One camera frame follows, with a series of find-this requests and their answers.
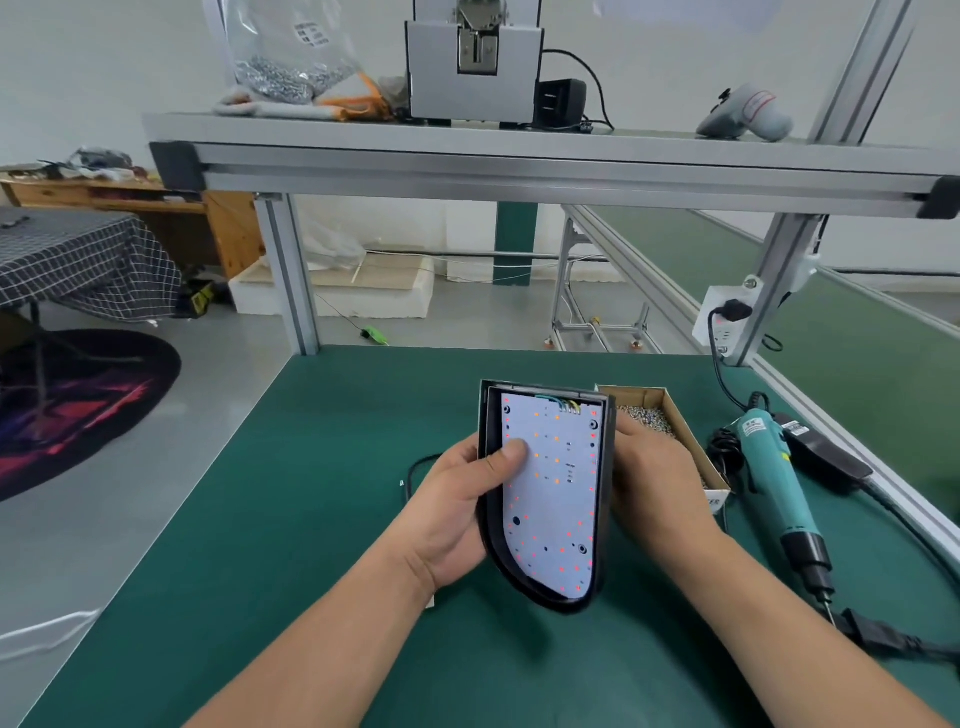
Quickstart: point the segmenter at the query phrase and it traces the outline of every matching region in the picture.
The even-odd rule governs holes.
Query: teal electric screwdriver
[[[833,622],[829,606],[834,592],[833,565],[790,461],[783,428],[769,412],[754,407],[736,421],[735,429],[749,467],[750,491],[760,496],[757,502],[766,522],[778,530],[790,568],[824,605]]]

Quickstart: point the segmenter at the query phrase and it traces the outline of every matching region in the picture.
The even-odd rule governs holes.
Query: green tabletop
[[[701,215],[592,209],[697,301],[710,286],[737,285],[756,268],[760,248],[752,240]],[[780,309],[770,333],[784,350],[763,351],[764,358],[960,523],[960,338],[825,276]]]
[[[376,538],[401,507],[407,467],[476,428],[483,377],[666,386],[702,441],[736,415],[699,356],[328,347],[294,358],[24,725],[181,725]],[[758,386],[746,370],[730,380],[741,398]],[[960,642],[960,602],[909,536],[864,497],[804,488],[841,608]],[[730,529],[767,562],[772,542],[751,527],[748,505],[731,506]],[[618,531],[609,552],[604,592],[573,617],[525,600],[489,563],[441,591],[366,724],[764,724],[676,590]],[[769,556],[795,586],[779,553]],[[888,668],[960,722],[954,669]]]

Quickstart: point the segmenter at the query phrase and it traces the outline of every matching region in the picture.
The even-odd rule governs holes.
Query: drawer
[[[23,207],[90,207],[90,191],[73,184],[10,184]]]

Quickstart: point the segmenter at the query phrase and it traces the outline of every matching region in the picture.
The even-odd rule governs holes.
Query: white wall
[[[341,1],[367,70],[401,73],[411,0]],[[590,0],[543,0],[542,23],[548,47],[573,51],[593,66],[618,126],[693,129],[720,91],[750,80],[773,88],[798,133],[806,133],[868,7],[869,0],[784,0],[780,15],[758,36],[602,20]],[[926,0],[869,141],[960,143],[958,37],[960,3]],[[571,75],[586,79],[569,59],[544,59],[544,79]],[[201,0],[2,0],[0,163],[65,158],[81,144],[95,144],[123,149],[149,165],[141,113],[206,109],[222,78]],[[599,113],[592,87],[588,113]],[[305,206],[384,244],[464,248],[450,234],[469,230],[469,247],[485,240],[492,246],[492,224],[470,222],[490,206],[343,199]],[[451,222],[451,215],[465,217]],[[769,220],[749,213],[721,217],[760,235]],[[538,250],[556,250],[560,223],[555,207],[541,209]],[[960,270],[960,223],[835,219],[824,254],[834,265]]]

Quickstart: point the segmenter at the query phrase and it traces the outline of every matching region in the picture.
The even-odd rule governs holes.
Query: black and white checkered cloth
[[[54,301],[103,319],[143,321],[173,315],[180,281],[136,215],[0,207],[0,308]]]

